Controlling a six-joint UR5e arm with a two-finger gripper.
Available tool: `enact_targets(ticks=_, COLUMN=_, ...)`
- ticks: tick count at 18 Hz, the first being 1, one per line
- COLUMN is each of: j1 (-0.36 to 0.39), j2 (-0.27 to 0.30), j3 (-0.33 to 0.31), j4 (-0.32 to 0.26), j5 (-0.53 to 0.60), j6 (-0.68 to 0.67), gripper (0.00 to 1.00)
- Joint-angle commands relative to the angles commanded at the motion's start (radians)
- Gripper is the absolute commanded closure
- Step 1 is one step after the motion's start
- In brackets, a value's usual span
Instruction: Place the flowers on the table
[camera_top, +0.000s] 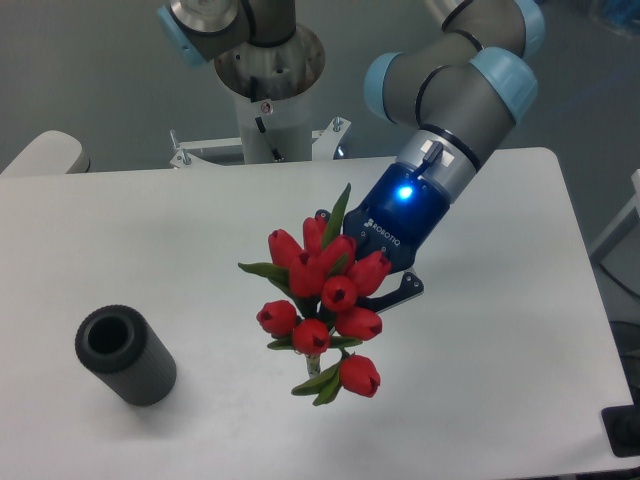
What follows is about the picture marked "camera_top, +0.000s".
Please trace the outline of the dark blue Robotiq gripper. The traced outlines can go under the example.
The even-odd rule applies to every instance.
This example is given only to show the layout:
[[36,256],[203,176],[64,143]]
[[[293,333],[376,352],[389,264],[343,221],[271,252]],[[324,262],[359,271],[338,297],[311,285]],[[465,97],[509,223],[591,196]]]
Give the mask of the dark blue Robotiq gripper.
[[[402,274],[399,286],[379,297],[360,297],[356,305],[380,314],[424,293],[413,268],[417,251],[451,205],[484,165],[447,132],[418,131],[384,171],[362,202],[348,212],[343,233],[356,240],[355,258],[380,251]],[[317,220],[331,213],[320,209]]]

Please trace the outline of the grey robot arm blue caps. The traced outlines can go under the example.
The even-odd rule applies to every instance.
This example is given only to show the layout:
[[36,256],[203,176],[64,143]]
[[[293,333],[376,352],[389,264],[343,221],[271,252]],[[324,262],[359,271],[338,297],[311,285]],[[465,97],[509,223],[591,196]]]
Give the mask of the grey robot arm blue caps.
[[[388,53],[364,80],[368,108],[415,133],[354,210],[339,203],[326,233],[345,233],[356,254],[380,253],[394,271],[415,256],[450,206],[537,94],[526,64],[545,36],[532,1],[446,1],[442,37],[412,53]],[[236,98],[244,159],[249,164],[311,160],[307,96],[323,73],[325,52],[296,20],[291,1],[172,1],[159,19],[181,56],[212,63]]]

